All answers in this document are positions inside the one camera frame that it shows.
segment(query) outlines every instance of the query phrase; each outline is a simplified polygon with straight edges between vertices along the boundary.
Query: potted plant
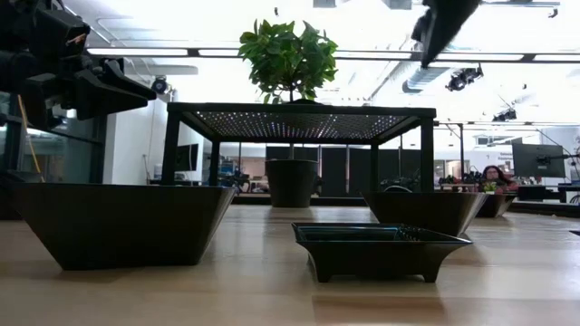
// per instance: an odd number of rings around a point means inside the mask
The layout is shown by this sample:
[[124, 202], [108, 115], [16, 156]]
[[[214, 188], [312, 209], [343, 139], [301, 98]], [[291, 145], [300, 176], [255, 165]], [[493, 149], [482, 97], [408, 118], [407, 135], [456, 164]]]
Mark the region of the potted plant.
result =
[[497, 184], [495, 182], [488, 182], [487, 184], [485, 184], [485, 186], [483, 186], [483, 191], [486, 194], [495, 195], [496, 188], [497, 188]]
[[[290, 103], [309, 103], [316, 98], [316, 88], [334, 80], [337, 45], [326, 32], [304, 22], [300, 36], [294, 33], [295, 23], [270, 24], [254, 22], [253, 32], [240, 36], [239, 55], [252, 63], [250, 81], [264, 94], [264, 103], [281, 103], [288, 93]], [[295, 101], [300, 94], [301, 100]], [[290, 144], [289, 159], [266, 162], [266, 174], [273, 206], [308, 207], [317, 177], [317, 163], [294, 159]]]

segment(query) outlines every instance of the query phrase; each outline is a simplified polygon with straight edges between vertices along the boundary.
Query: perforated tabletop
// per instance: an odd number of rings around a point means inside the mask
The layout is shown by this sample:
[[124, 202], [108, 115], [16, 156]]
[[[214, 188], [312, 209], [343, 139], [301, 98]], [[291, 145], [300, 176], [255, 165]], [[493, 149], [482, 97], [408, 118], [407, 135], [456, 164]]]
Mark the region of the perforated tabletop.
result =
[[169, 112], [211, 141], [382, 144], [433, 119], [435, 109], [312, 104], [178, 103]]

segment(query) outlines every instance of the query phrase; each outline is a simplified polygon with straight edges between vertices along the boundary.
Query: ceiling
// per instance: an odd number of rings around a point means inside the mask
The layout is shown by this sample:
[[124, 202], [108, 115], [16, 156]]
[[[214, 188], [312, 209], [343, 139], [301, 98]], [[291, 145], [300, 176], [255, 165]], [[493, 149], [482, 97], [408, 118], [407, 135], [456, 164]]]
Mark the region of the ceiling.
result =
[[[335, 8], [314, 8], [313, 0], [166, 0], [163, 5], [144, 5], [142, 0], [65, 0], [70, 10], [93, 27], [91, 47], [238, 47], [239, 35], [250, 30], [255, 19], [267, 19], [273, 23], [306, 20], [325, 29], [344, 50], [410, 50], [411, 29], [425, 11], [417, 5], [420, 2], [413, 1], [411, 10], [391, 10], [382, 0], [337, 0]], [[505, 2], [481, 6], [450, 49], [496, 53], [580, 50], [580, 21], [574, 14], [580, 11], [578, 1], [542, 1], [540, 6], [538, 1], [524, 5]], [[559, 4], [555, 18], [547, 18], [551, 4]], [[131, 64], [142, 77], [168, 66], [173, 70], [167, 74], [196, 74], [195, 82], [176, 81], [182, 89], [203, 98], [196, 97], [196, 101], [259, 101], [259, 93], [247, 80], [249, 65], [239, 60], [143, 59]], [[521, 119], [580, 121], [580, 113], [568, 114], [580, 100], [573, 91], [580, 82], [580, 66], [484, 64], [482, 80], [461, 92], [447, 91], [444, 85], [450, 74], [462, 67], [466, 64], [441, 63], [431, 71], [418, 72], [414, 62], [340, 61], [336, 81], [318, 92], [319, 101], [436, 107], [443, 119], [483, 121], [514, 106]], [[412, 91], [405, 88], [409, 85]]]

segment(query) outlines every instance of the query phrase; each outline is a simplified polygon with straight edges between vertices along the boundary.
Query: yellow cable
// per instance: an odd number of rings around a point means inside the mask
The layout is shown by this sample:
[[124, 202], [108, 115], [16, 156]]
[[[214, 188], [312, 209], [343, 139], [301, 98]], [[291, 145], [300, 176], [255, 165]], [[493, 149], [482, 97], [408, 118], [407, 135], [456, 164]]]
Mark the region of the yellow cable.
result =
[[[28, 119], [26, 118], [26, 109], [24, 108], [24, 104], [22, 103], [22, 97], [18, 95], [18, 106], [20, 107], [20, 113], [22, 113], [22, 124], [24, 126], [24, 131], [26, 131], [26, 135], [28, 135]], [[40, 175], [40, 180], [44, 181], [43, 172], [40, 170], [40, 166], [38, 165], [38, 159], [36, 159], [36, 153], [34, 153], [34, 146], [33, 140], [29, 137], [28, 144], [30, 145], [30, 152], [33, 155], [34, 164], [36, 165], [36, 172]]]

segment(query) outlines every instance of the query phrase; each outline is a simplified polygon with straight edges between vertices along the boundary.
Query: green leaves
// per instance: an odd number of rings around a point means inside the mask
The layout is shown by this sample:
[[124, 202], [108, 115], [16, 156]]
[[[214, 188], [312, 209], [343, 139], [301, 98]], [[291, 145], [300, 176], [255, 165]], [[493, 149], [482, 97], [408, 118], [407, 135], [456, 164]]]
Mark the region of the green leaves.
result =
[[274, 24], [263, 21], [254, 32], [240, 36], [239, 55], [252, 63], [249, 79], [266, 94], [264, 103], [281, 101], [283, 91], [297, 91], [303, 98], [316, 97], [315, 88], [334, 80], [338, 47], [309, 23], [304, 22], [300, 37], [294, 33], [295, 22]]

